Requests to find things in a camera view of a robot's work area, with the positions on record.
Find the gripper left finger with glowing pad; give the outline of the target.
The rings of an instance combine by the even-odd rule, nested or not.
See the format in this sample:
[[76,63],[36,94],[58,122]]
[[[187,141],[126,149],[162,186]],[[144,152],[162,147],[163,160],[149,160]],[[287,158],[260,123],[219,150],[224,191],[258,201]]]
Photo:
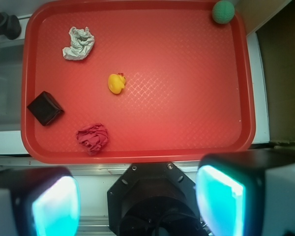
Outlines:
[[81,214],[66,167],[0,171],[0,236],[74,236]]

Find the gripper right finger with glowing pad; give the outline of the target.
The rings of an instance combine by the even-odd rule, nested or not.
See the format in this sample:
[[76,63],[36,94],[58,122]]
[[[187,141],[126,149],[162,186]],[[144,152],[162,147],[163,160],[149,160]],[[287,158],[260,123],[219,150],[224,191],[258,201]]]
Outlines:
[[215,236],[295,236],[295,150],[207,154],[195,191]]

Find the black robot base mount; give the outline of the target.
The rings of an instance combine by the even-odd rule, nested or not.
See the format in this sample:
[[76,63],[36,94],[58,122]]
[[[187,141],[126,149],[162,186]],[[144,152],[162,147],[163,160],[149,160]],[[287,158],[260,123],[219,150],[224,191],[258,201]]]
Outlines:
[[195,183],[173,163],[134,163],[107,191],[117,236],[206,236]]

